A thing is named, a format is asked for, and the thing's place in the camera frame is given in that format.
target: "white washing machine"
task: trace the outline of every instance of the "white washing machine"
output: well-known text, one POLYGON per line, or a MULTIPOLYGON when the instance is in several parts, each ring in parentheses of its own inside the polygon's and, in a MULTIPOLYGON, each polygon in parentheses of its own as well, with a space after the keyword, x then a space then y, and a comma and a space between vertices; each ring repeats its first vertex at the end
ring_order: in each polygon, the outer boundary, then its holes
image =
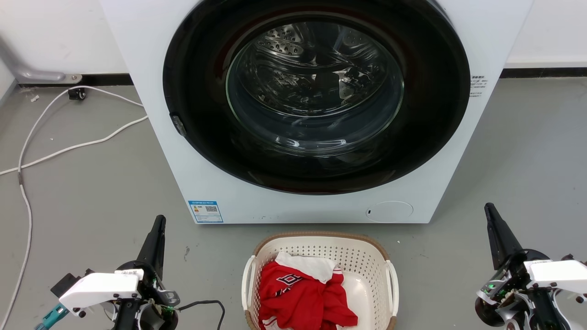
POLYGON ((428 223, 532 0, 101 0, 196 223, 428 223))

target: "black cable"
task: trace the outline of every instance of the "black cable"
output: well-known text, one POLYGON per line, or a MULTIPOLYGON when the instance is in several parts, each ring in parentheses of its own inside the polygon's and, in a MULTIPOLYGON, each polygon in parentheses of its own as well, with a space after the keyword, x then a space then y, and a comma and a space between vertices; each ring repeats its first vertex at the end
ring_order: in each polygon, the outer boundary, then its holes
POLYGON ((222 320, 224 319, 224 306, 222 305, 222 302, 218 301, 218 300, 202 300, 202 301, 194 301, 191 304, 187 304, 183 307, 179 307, 177 308, 178 311, 183 311, 184 309, 188 309, 189 307, 193 307, 196 305, 200 305, 200 304, 218 304, 220 305, 220 308, 222 308, 222 315, 220 316, 220 322, 218 322, 218 328, 217 330, 220 330, 220 326, 222 325, 222 320))

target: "washing machine door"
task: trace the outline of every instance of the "washing machine door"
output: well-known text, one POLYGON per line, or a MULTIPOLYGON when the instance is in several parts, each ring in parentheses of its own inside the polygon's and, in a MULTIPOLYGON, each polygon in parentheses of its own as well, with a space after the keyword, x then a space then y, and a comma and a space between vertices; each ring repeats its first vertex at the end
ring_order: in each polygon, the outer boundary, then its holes
POLYGON ((203 0, 163 72, 171 119, 197 152, 301 194, 418 168, 458 127, 469 84, 448 17, 411 0, 203 0))

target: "black baseboard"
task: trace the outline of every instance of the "black baseboard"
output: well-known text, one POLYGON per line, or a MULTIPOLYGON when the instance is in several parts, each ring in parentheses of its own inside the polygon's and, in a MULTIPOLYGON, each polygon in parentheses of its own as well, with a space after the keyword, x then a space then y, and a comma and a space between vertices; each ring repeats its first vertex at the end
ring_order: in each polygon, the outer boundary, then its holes
POLYGON ((109 75, 82 75, 82 81, 77 84, 43 84, 43 83, 21 83, 21 87, 74 87, 77 85, 86 86, 133 86, 133 80, 128 73, 117 73, 109 75))
POLYGON ((504 69, 500 79, 509 78, 587 77, 587 68, 504 69))

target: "laundry basket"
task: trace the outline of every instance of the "laundry basket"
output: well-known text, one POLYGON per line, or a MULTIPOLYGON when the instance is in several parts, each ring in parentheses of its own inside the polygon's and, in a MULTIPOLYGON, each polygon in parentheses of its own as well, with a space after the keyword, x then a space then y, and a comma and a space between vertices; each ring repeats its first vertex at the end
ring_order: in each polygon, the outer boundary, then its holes
POLYGON ((261 269, 279 252, 336 261, 343 271, 349 308, 358 316, 353 330, 392 330, 399 292, 397 274, 387 252, 362 235, 309 231, 273 235, 259 243, 242 275, 242 307, 249 327, 259 329, 261 269))

